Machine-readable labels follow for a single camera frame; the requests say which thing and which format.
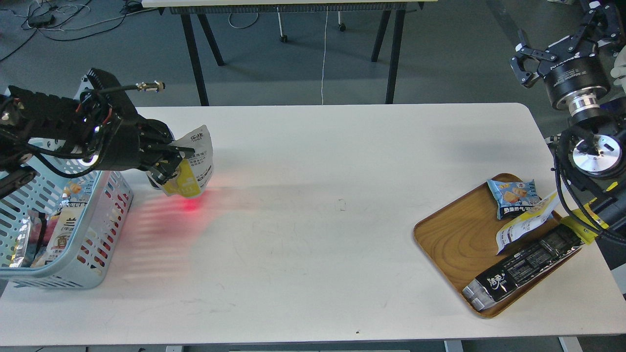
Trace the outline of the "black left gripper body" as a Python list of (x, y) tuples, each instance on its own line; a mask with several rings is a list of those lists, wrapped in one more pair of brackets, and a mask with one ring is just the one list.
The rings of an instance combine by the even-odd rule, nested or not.
[(158, 120), (147, 119), (140, 114), (124, 119), (103, 147), (95, 170), (148, 170), (164, 159), (164, 151), (155, 150), (159, 145), (173, 141), (169, 127)]

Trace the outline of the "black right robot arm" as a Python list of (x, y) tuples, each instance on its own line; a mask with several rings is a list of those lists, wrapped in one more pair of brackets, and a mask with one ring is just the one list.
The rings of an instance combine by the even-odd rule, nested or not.
[(569, 127), (554, 146), (557, 188), (592, 194), (592, 201), (576, 204), (573, 219), (584, 228), (619, 244), (625, 243), (625, 114), (601, 108), (599, 99), (610, 91), (599, 49), (625, 43), (617, 5), (584, 0), (585, 15), (574, 34), (534, 49), (519, 31), (510, 58), (518, 82), (530, 88), (544, 82), (556, 110), (568, 110)]

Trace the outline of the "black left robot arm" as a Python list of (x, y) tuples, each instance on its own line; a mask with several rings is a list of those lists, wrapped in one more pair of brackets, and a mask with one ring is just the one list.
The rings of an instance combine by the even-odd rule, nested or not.
[(195, 150), (176, 146), (163, 122), (141, 116), (127, 91), (154, 91), (163, 82), (121, 85), (111, 73), (92, 68), (89, 87), (78, 98), (58, 97), (9, 86), (1, 96), (0, 166), (4, 198), (40, 172), (27, 165), (38, 160), (57, 176), (76, 178), (94, 170), (148, 172), (164, 185), (177, 175), (182, 160)]

